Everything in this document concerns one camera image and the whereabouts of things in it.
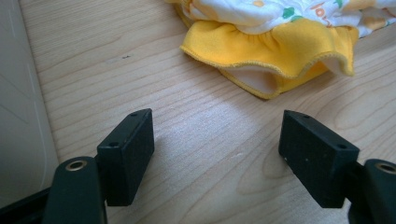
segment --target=screw hole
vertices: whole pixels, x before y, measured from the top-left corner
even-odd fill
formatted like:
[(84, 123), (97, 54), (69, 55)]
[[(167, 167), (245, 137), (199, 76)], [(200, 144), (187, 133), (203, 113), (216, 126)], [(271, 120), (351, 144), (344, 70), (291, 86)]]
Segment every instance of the screw hole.
[(86, 161), (72, 161), (66, 166), (67, 171), (77, 171), (84, 168), (87, 165)]
[(338, 144), (337, 145), (339, 148), (341, 148), (341, 149), (346, 149), (347, 148), (347, 146), (346, 145), (343, 145), (343, 144)]
[(391, 175), (396, 175), (396, 167), (395, 166), (386, 164), (384, 162), (379, 162), (375, 166), (376, 166), (376, 168), (378, 168), (379, 170), (381, 170), (385, 173), (388, 173)]
[(110, 144), (108, 144), (110, 147), (117, 147), (119, 145), (118, 142), (112, 142)]

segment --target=black plastic block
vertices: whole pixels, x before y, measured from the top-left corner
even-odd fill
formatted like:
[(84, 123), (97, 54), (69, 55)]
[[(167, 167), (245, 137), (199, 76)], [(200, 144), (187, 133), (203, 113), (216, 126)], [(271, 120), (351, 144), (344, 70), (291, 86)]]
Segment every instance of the black plastic block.
[(279, 154), (321, 207), (343, 206), (344, 177), (356, 163), (357, 147), (317, 120), (286, 110)]

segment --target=black plastic part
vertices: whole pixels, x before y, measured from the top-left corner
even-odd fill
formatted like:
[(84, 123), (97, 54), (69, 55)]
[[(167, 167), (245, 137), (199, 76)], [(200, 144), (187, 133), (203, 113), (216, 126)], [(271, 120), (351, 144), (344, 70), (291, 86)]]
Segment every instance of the black plastic part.
[(359, 149), (317, 120), (298, 112), (284, 112), (279, 154), (324, 208), (344, 204), (344, 177)]
[(107, 223), (94, 158), (77, 157), (58, 166), (42, 223)]
[(107, 205), (130, 205), (154, 152), (151, 109), (128, 115), (97, 151)]
[(0, 209), (0, 223), (41, 223), (49, 193), (50, 189), (43, 189)]
[(396, 223), (396, 165), (381, 160), (364, 164), (362, 187), (375, 223)]

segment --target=light wood table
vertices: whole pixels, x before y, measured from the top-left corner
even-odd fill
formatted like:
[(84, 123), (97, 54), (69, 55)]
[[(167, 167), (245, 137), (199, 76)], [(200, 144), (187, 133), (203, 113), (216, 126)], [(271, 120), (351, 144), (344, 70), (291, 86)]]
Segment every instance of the light wood table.
[(355, 77), (325, 74), (260, 100), (179, 50), (162, 0), (22, 0), (60, 161), (96, 154), (129, 113), (153, 110), (155, 152), (133, 205), (110, 223), (347, 223), (322, 209), (277, 146), (285, 109), (396, 162), (396, 25), (361, 39)]

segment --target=yellow fabric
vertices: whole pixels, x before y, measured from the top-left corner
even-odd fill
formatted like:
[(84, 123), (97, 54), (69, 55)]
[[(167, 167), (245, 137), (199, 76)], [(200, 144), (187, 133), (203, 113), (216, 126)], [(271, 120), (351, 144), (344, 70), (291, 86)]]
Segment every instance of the yellow fabric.
[[(188, 19), (178, 12), (190, 25)], [(279, 25), (259, 35), (244, 34), (230, 23), (196, 21), (181, 49), (194, 59), (217, 67), (246, 91), (271, 99), (328, 71), (322, 60), (337, 60), (342, 72), (353, 76), (353, 46), (358, 38), (359, 32), (355, 28), (328, 28), (306, 19)], [(276, 80), (274, 92), (251, 88), (224, 70), (252, 65), (272, 71)]]

